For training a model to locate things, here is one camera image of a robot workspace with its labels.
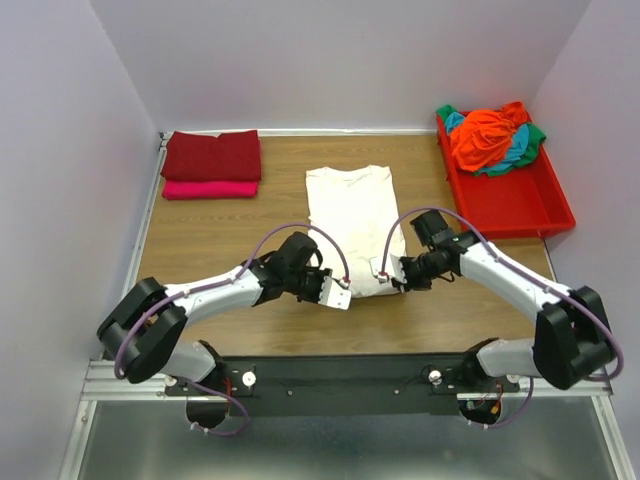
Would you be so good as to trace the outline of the white t-shirt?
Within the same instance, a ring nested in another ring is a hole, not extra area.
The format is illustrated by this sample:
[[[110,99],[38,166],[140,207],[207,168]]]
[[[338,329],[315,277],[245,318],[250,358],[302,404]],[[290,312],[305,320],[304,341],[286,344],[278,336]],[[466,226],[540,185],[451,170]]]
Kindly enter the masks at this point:
[[[370,260],[383,254],[388,232],[393,230],[389,253],[406,254],[399,226],[398,206],[389,167],[369,165],[351,171],[321,167],[306,172],[308,235],[323,257],[322,266],[333,276],[348,276],[354,299],[398,293],[380,283]]]

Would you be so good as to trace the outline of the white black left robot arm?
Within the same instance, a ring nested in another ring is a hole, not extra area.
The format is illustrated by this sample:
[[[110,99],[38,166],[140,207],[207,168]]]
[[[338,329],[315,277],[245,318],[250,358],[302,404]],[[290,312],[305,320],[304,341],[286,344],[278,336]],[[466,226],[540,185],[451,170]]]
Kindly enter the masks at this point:
[[[316,242],[302,232],[279,249],[247,260],[231,271],[185,284],[160,284],[149,277],[124,296],[97,330],[115,373],[132,384],[162,373],[187,378],[201,395],[214,393],[222,380],[222,360],[203,341],[185,343],[183,330],[217,314],[254,307],[288,293],[300,302],[346,309],[350,292],[321,260]]]

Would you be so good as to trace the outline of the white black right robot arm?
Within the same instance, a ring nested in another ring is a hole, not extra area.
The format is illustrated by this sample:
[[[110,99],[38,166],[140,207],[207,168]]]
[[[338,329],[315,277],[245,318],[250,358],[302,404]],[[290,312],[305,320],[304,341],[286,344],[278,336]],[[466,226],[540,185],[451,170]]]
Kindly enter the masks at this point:
[[[456,233],[445,221],[449,210],[418,207],[411,226],[425,252],[398,256],[385,249],[372,269],[401,292],[428,290],[436,279],[472,280],[530,320],[530,339],[488,339],[467,350],[458,371],[462,384],[480,392],[508,375],[542,378],[568,390],[581,381],[608,381],[624,367],[600,295],[589,287],[572,289],[524,267],[501,252],[465,218]]]

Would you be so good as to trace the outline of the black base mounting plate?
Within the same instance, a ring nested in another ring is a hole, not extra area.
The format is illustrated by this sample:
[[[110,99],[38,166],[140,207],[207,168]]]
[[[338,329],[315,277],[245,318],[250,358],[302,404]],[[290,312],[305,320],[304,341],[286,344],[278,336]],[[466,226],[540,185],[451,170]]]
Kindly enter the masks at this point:
[[[456,415],[459,396],[519,391],[467,366],[463,353],[228,356],[223,373],[251,417]]]

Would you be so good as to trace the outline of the red plastic bin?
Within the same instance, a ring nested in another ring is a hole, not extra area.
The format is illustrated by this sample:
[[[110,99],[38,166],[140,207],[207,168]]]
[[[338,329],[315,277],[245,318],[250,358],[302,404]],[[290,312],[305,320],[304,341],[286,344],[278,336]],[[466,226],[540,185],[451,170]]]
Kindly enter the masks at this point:
[[[490,239],[548,238],[576,220],[543,146],[529,165],[495,177],[460,170],[445,123],[436,119],[437,143],[459,215]]]

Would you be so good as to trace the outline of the dark red folded t-shirt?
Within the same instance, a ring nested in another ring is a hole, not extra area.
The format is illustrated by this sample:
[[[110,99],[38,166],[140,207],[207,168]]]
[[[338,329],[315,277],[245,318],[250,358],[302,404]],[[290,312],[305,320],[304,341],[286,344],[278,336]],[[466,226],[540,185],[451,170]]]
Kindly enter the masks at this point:
[[[261,144],[256,130],[218,136],[174,132],[161,175],[179,182],[262,179]]]

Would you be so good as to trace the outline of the pink folded t-shirt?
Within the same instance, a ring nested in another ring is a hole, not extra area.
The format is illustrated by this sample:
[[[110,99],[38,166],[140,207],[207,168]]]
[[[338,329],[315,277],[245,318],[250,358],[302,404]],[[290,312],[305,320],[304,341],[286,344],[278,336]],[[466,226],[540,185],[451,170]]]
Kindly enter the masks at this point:
[[[255,197],[258,188],[258,182],[167,180],[162,190],[162,197],[167,200],[243,199]]]

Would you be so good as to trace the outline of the aluminium left side rail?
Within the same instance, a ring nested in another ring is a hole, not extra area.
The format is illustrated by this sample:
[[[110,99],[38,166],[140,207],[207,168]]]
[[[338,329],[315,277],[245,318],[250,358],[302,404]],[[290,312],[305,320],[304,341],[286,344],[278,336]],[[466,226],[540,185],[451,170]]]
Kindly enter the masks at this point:
[[[140,223],[137,227],[134,243],[131,250],[131,255],[129,257],[129,262],[127,264],[126,275],[124,278],[124,283],[121,288],[121,292],[118,300],[113,305],[111,310],[114,310],[119,302],[126,296],[126,294],[133,288],[136,283],[137,275],[140,268],[141,258],[144,252],[146,238],[149,231],[149,226],[151,222],[151,217],[153,214],[153,209],[155,205],[156,196],[159,189],[159,184],[161,180],[161,170],[164,166],[166,154],[167,154],[167,144],[172,136],[171,132],[160,132],[158,134],[159,144],[158,151],[156,156],[156,161],[154,164],[154,169],[152,171],[151,183],[149,189],[144,197],[143,210],[141,213]]]

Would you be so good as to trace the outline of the aluminium frame rail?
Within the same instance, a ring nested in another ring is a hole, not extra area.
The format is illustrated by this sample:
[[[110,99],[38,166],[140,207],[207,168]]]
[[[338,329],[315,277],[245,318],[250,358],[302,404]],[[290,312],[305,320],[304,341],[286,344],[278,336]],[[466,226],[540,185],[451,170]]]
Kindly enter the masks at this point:
[[[303,380],[280,381],[285,394],[291,396],[302,389],[316,389],[321,393],[344,393],[349,387],[364,387],[365,381],[354,382],[345,379],[320,380],[310,383]],[[453,394],[460,400],[496,399],[499,395],[505,398],[524,398],[529,392],[540,397],[609,397],[613,394],[611,387],[605,383],[582,381],[567,391],[561,391],[542,379],[536,379],[530,387],[526,379],[521,378],[513,383],[500,380],[495,387],[487,387],[478,391],[466,391],[461,388],[440,384],[429,387],[431,393]],[[188,387],[179,385],[174,379],[158,374],[139,384],[131,384],[126,380],[118,380],[113,376],[111,361],[92,361],[87,369],[81,390],[83,401],[149,401],[172,397],[194,397],[199,393]]]

